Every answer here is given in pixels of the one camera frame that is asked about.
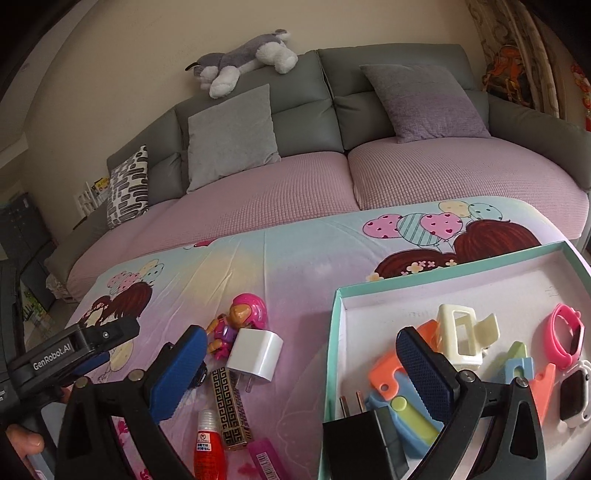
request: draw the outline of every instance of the storage box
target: storage box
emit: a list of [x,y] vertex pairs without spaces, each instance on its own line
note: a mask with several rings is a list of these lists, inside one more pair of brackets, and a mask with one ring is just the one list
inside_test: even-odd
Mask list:
[[[558,242],[420,275],[338,289],[330,325],[324,420],[342,417],[340,395],[347,396],[350,403],[356,390],[367,396],[371,389],[369,370],[394,347],[398,331],[436,318],[442,303],[472,307],[479,319],[490,313],[497,315],[501,337],[489,348],[476,372],[482,380],[492,381],[496,374],[489,368],[493,360],[516,340],[526,343],[540,372],[548,363],[541,324],[557,303],[580,311],[583,323],[591,326],[591,270],[569,242]],[[569,344],[566,327],[562,331],[557,327],[557,335]],[[581,358],[588,359],[589,352],[591,334],[584,339]],[[561,372],[557,372],[557,384],[561,379]],[[487,420],[481,421],[456,472],[458,478],[468,474],[487,424]],[[565,478],[591,442],[591,422],[572,431],[559,431],[558,424],[555,387],[543,425],[548,480]],[[410,472],[417,465],[417,460],[409,460]],[[330,478],[324,459],[319,478]]]

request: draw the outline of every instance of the pink package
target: pink package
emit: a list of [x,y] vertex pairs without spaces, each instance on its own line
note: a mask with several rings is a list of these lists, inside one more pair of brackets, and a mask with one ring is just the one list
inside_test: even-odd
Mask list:
[[269,439],[255,440],[246,448],[262,480],[291,479]]

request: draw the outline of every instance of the pink sofa cover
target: pink sofa cover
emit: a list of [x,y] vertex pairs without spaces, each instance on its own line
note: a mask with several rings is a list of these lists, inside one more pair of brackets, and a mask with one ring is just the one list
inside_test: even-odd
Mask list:
[[76,262],[67,282],[80,300],[110,267],[181,245],[338,213],[359,206],[347,158],[318,152],[283,158],[154,205],[107,232]]
[[349,153],[362,210],[497,195],[537,208],[570,239],[581,236],[589,200],[550,160],[499,138],[384,138]]

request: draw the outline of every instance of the black phone charger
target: black phone charger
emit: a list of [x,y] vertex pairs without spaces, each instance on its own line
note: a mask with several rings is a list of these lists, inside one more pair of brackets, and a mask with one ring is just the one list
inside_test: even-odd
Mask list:
[[357,401],[361,413],[351,416],[341,397],[345,417],[322,425],[332,480],[400,480],[408,463],[388,407],[367,411],[361,392]]

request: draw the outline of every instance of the human hand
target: human hand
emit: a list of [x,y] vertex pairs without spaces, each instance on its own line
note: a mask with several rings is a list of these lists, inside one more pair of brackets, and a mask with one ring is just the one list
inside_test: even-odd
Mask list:
[[23,461],[25,466],[31,472],[33,478],[37,478],[35,470],[26,458],[27,455],[36,455],[41,453],[45,447],[43,437],[38,433],[29,432],[20,425],[9,425],[6,429],[6,435],[12,447]]

